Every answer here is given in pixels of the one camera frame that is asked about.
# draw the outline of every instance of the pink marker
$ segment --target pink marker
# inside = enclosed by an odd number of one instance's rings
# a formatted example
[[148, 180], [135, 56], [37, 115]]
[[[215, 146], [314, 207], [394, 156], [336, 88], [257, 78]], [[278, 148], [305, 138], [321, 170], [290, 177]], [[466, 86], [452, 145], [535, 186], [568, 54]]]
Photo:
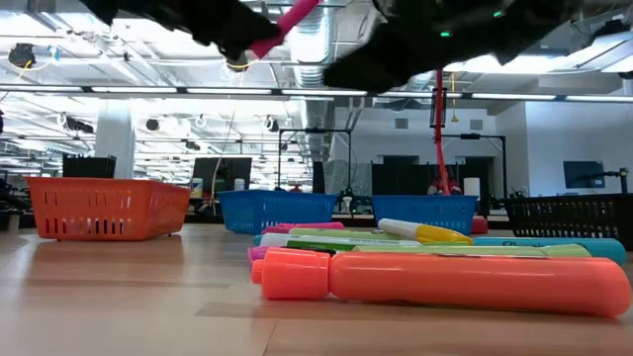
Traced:
[[259, 58], [266, 56], [275, 45], [280, 45], [284, 42], [284, 37], [315, 9], [319, 1], [320, 0], [298, 0], [286, 15], [277, 20], [277, 27], [281, 30], [281, 35], [275, 39], [258, 41], [254, 43], [250, 49]]
[[261, 233], [290, 233], [295, 228], [324, 228], [324, 229], [343, 229], [345, 226], [341, 222], [313, 222], [313, 223], [278, 223], [275, 226], [266, 227]]
[[253, 261], [264, 259], [268, 248], [269, 247], [248, 247], [246, 249], [246, 256], [248, 256], [248, 262], [250, 262], [250, 265], [253, 265]]

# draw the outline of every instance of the red cable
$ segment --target red cable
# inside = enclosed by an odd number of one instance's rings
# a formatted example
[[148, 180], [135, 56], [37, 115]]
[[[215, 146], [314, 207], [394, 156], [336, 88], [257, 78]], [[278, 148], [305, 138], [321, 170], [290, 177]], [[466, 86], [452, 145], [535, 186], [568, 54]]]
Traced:
[[437, 81], [437, 92], [435, 93], [435, 148], [437, 150], [437, 165], [439, 166], [439, 186], [444, 195], [449, 195], [448, 173], [444, 164], [444, 153], [442, 152], [442, 117], [444, 113], [444, 78], [442, 69], [435, 71]]

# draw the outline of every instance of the table surface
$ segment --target table surface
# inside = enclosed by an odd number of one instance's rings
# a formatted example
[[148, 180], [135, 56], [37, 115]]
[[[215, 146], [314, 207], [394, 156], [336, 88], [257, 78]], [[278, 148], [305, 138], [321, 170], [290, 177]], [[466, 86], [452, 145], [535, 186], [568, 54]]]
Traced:
[[633, 311], [267, 302], [249, 283], [249, 243], [212, 224], [145, 242], [0, 234], [2, 355], [633, 355]]

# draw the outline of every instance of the pink tube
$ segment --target pink tube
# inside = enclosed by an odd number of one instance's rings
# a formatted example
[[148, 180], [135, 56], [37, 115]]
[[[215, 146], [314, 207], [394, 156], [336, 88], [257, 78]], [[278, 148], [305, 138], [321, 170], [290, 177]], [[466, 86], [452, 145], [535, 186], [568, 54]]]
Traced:
[[345, 226], [341, 222], [313, 222], [313, 223], [279, 223], [275, 226], [266, 227], [261, 233], [289, 233], [295, 227], [301, 228], [324, 228], [324, 229], [343, 229]]
[[250, 49], [258, 58], [266, 56], [275, 45], [280, 45], [284, 42], [284, 37], [318, 5], [319, 1], [298, 0], [286, 15], [277, 20], [277, 27], [281, 30], [281, 35], [275, 39], [258, 41]]

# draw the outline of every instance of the computer screen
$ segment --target computer screen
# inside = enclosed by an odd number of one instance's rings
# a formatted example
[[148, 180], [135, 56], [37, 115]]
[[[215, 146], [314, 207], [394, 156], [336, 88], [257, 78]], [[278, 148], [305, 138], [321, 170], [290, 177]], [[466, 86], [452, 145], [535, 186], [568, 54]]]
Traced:
[[600, 161], [565, 161], [565, 188], [596, 189], [604, 188], [604, 167]]

